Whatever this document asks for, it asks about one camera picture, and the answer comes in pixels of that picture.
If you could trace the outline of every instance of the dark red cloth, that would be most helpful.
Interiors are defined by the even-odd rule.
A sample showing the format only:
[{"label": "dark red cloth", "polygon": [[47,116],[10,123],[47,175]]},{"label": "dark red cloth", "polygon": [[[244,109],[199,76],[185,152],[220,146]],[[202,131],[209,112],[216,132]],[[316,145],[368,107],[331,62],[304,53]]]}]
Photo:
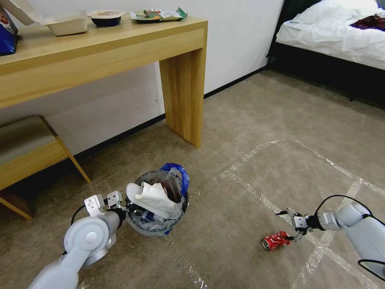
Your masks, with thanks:
[{"label": "dark red cloth", "polygon": [[350,26],[359,28],[362,30],[371,28],[371,29],[379,29],[379,30],[385,31],[385,18],[381,18],[378,15],[373,15],[373,16],[360,19],[357,22],[351,24]]}]

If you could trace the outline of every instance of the white pillow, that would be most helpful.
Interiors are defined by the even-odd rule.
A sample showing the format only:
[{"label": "white pillow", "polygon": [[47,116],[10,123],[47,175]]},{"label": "white pillow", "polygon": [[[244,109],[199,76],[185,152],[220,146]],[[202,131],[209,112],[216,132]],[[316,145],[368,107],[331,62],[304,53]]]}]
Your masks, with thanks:
[{"label": "white pillow", "polygon": [[349,18],[352,15],[376,13],[376,0],[322,0],[298,14],[293,21],[314,24],[325,18]]}]

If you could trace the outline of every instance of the lid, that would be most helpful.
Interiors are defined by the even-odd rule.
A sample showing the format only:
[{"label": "lid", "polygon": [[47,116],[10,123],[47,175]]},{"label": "lid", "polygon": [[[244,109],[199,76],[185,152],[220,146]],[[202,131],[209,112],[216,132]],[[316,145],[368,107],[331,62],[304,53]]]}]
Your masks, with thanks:
[{"label": "lid", "polygon": [[57,15],[57,16],[50,16],[50,17],[44,18],[40,22],[40,24],[52,25],[52,24],[63,23],[63,22],[67,22],[75,19],[86,18],[86,17],[87,17],[87,12],[85,10],[80,10],[69,15]]},{"label": "lid", "polygon": [[123,14],[125,14],[125,12],[120,10],[97,10],[88,13],[88,17],[94,19],[111,19],[121,17]]},{"label": "lid", "polygon": [[40,12],[27,0],[0,0],[0,5],[24,25],[31,25],[41,20]]}]

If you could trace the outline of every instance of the trash can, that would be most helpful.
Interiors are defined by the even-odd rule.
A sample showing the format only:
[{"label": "trash can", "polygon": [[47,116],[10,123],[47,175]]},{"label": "trash can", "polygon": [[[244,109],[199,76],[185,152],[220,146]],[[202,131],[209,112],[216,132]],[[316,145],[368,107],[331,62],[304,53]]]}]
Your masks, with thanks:
[{"label": "trash can", "polygon": [[185,169],[178,164],[167,163],[157,171],[150,171],[140,176],[135,183],[141,185],[146,182],[150,185],[161,183],[166,188],[168,198],[182,205],[182,215],[176,220],[165,220],[160,224],[156,220],[147,221],[142,218],[146,210],[136,204],[128,206],[127,222],[138,232],[146,236],[168,235],[172,228],[181,221],[188,206],[187,188],[190,182]]}]

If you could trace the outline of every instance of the white bedsheet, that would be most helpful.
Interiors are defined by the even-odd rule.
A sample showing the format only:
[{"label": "white bedsheet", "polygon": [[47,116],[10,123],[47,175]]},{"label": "white bedsheet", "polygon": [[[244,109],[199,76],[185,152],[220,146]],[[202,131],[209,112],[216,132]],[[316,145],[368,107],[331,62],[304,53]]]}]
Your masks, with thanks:
[{"label": "white bedsheet", "polygon": [[314,24],[290,20],[281,26],[276,41],[385,70],[385,32],[353,28],[345,19]]}]

